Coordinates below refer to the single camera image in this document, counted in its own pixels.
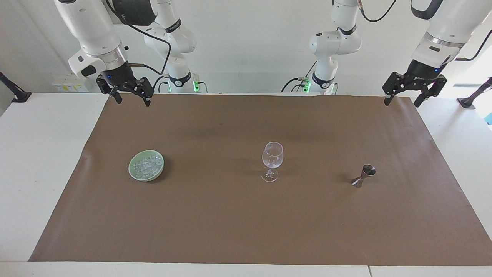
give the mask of wine glass base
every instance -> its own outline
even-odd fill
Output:
[[[270,169],[270,168],[264,168],[263,169],[263,174],[261,175],[262,179],[265,181],[265,182],[275,182],[278,178],[278,172],[274,169]]]

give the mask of green light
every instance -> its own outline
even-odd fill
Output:
[[[193,86],[195,87],[195,92],[200,91],[200,85],[196,81],[193,81]]]
[[[304,85],[304,92],[309,93],[310,89],[311,89],[311,82],[306,81],[306,84]]]

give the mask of green bowl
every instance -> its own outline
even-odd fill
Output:
[[[152,156],[157,156],[157,157],[162,159],[162,166],[160,167],[157,174],[152,175],[148,178],[144,178],[144,179],[137,178],[136,177],[137,170],[133,168],[133,164],[136,162],[142,161],[145,158],[150,158]],[[154,150],[145,150],[145,151],[142,151],[142,152],[136,154],[135,157],[133,157],[131,159],[130,164],[128,164],[128,172],[130,173],[130,176],[132,176],[132,178],[134,178],[135,180],[138,180],[141,182],[149,182],[149,181],[156,179],[162,173],[163,169],[164,169],[164,157],[159,152],[154,151]]]

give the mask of black pole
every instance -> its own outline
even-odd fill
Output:
[[[476,92],[474,92],[468,98],[458,98],[458,102],[460,102],[461,106],[467,109],[474,109],[473,101],[479,97],[482,93],[485,92],[486,89],[492,87],[492,77],[488,79],[483,85],[481,85]]]
[[[0,71],[0,80],[2,83],[15,95],[12,100],[13,103],[24,103],[31,96],[31,92],[27,92],[19,88],[14,82],[10,81],[3,73]]]

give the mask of blue object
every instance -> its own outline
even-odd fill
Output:
[[[487,122],[487,124],[492,125],[492,113],[487,115],[484,119]]]

